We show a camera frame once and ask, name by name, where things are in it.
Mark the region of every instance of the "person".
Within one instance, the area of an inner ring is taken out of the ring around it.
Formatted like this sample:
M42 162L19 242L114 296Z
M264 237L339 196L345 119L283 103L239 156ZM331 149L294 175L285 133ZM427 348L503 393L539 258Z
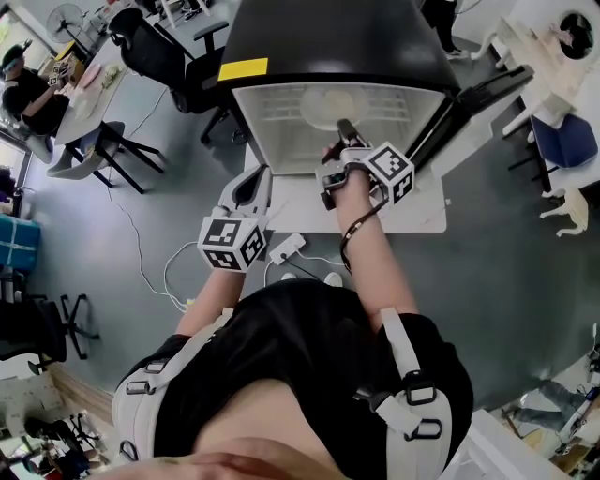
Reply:
M68 98L56 95L59 83L48 85L25 66L23 47L14 45L2 59L5 90L4 108L16 120L23 122L37 135L55 136L68 107Z
M368 176L351 172L333 198L346 232L371 209ZM377 216L352 236L346 255L356 292L292 278L238 301L244 274L214 270L175 335L131 372L150 371L157 362L169 368L169 359L224 308L234 308L232 317L166 388L149 447L155 458L103 478L386 478L387 424L353 397L361 385L379 392L403 388L383 308L399 313L423 374L448 398L449 461L473 412L471 382L456 349L419 314ZM119 413L120 392L127 401L140 397L129 390L130 380L122 384L127 388L117 391L112 406L117 428L131 419ZM136 459L134 452L127 455Z
M425 0L421 12L429 26L435 28L448 60L465 60L469 53L459 49L452 40L456 9L456 0Z
M544 397L559 408L558 411L523 409L515 405L508 409L505 414L512 414L513 419L519 422L536 424L540 427L561 432L579 408L588 399L595 400L598 394L597 388L594 388L588 395L570 392L560 383L552 380L543 381L539 390Z

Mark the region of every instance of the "seated person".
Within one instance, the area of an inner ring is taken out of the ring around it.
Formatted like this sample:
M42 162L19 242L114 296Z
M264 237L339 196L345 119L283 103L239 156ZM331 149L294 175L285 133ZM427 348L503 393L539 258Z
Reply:
M334 192L342 232L372 208L368 192L368 176L359 171ZM422 374L447 395L452 412L445 437L447 464L467 434L473 411L471 382L457 351L419 314L377 216L352 235L346 254L356 292L311 279L285 279L238 303L245 276L215 270L175 335L132 369L137 377L151 362L169 372L188 361L168 385L154 421L128 410L128 402L149 401L155 394L148 390L142 398L144 391L130 391L132 377L122 382L114 399L113 419L129 458L157 458L101 478L386 478L386 458L396 455L386 454L388 425L368 402L355 399L362 385L394 393L406 385L382 308L399 313L390 325L403 323ZM195 348L203 338L199 332L223 308L235 308L230 321L201 350L191 351L188 346ZM135 431L129 429L131 415ZM138 431L146 425L152 431ZM426 443L415 442L414 448ZM411 478L410 458L400 465L407 475L391 476ZM428 456L425 461L438 466L440 460Z
M55 136L68 107L67 97L55 95L61 86L48 85L47 79L26 68L20 45L8 49L2 72L7 83L2 94L5 110L37 135Z

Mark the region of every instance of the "black office chair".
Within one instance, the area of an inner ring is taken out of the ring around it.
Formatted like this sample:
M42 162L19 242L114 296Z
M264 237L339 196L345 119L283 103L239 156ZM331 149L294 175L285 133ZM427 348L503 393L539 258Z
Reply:
M31 371L39 375L48 365L67 360L66 335L71 337L78 356L85 360L87 355L82 352L77 335L91 340L100 338L99 335L92 335L82 330L75 323L80 302L86 299L84 294L79 295L73 309L69 312L68 297L66 295L60 297L65 323L57 305L49 302L45 295L28 296L22 302L14 304L0 302L3 318L0 330L0 360L8 360L24 353L37 354L39 363L28 362L28 364ZM42 354L50 357L50 360L44 360Z
M194 58L159 24L154 27L136 8L119 12L109 24L112 42L121 48L123 62L144 77L167 85L175 106L183 113L204 113L217 107L202 132L201 141L210 143L213 127L229 115L223 96L215 88L224 47L215 49L213 35L229 26L218 22L194 35L203 39L206 55ZM186 56L191 60L186 66ZM233 135L235 141L239 132Z

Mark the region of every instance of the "yellow label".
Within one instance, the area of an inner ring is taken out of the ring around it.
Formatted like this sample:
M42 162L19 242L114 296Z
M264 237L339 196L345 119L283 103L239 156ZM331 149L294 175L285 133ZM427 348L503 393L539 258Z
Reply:
M256 58L254 60L243 60L242 62L231 62L221 65L218 80L241 79L243 77L255 77L266 74L268 58Z

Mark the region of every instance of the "refrigerator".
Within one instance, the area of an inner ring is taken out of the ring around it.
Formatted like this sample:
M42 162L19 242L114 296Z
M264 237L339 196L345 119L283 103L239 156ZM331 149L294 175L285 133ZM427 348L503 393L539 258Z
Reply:
M259 162L302 175L338 140L340 118L419 171L532 77L519 67L461 89L413 0L244 0L217 85Z

